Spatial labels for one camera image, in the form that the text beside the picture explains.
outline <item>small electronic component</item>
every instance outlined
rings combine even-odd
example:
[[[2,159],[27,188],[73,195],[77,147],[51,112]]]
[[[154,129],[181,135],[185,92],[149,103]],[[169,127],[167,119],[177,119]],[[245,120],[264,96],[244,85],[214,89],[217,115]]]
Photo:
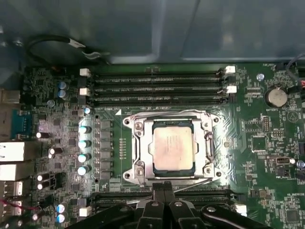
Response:
[[[89,140],[81,140],[78,142],[78,147],[80,149],[85,149],[90,146],[91,146],[91,141],[89,141]]]
[[[84,163],[85,161],[88,161],[91,158],[90,154],[80,154],[78,155],[77,159],[79,162]]]
[[[50,178],[50,174],[49,173],[44,173],[44,174],[40,174],[37,176],[37,180],[38,181],[43,181],[43,180],[47,180]]]
[[[79,128],[78,128],[78,132],[80,133],[80,134],[88,134],[88,133],[90,133],[91,132],[91,127],[90,126],[80,126]]]
[[[266,92],[265,101],[270,107],[282,107],[287,103],[288,95],[283,89],[274,88]]]
[[[80,217],[88,217],[92,213],[92,207],[80,208]]]
[[[50,186],[50,181],[44,181],[37,185],[37,189],[43,190],[44,188],[49,187],[49,186]]]
[[[111,161],[101,161],[101,170],[109,170],[111,169]]]
[[[51,155],[61,154],[61,153],[62,153],[62,148],[60,148],[60,147],[49,149],[49,154],[51,154]]]
[[[110,159],[111,156],[111,151],[101,151],[101,159]]]
[[[80,76],[91,77],[91,72],[88,68],[81,68],[80,69]]]
[[[100,125],[101,129],[108,129],[111,128],[111,126],[112,126],[111,121],[101,121],[101,125]]]
[[[58,88],[61,89],[61,90],[67,90],[69,87],[68,87],[68,85],[66,84],[65,81],[60,81],[58,83]]]
[[[110,139],[112,137],[112,133],[110,131],[102,131],[101,139]]]
[[[57,93],[57,96],[63,100],[66,100],[69,98],[69,94],[65,90],[59,90]]]
[[[91,170],[91,168],[89,166],[82,166],[82,167],[79,167],[77,169],[77,173],[78,175],[80,176],[84,176],[86,173],[88,173],[89,171]]]
[[[68,203],[67,202],[62,202],[59,205],[57,205],[57,208],[56,208],[57,213],[61,214],[65,211],[67,211],[67,210],[68,210]]]
[[[36,137],[38,139],[47,139],[47,138],[50,138],[50,134],[49,133],[44,133],[44,132],[38,132],[36,134]]]
[[[304,142],[299,142],[299,154],[305,155],[305,143]]]

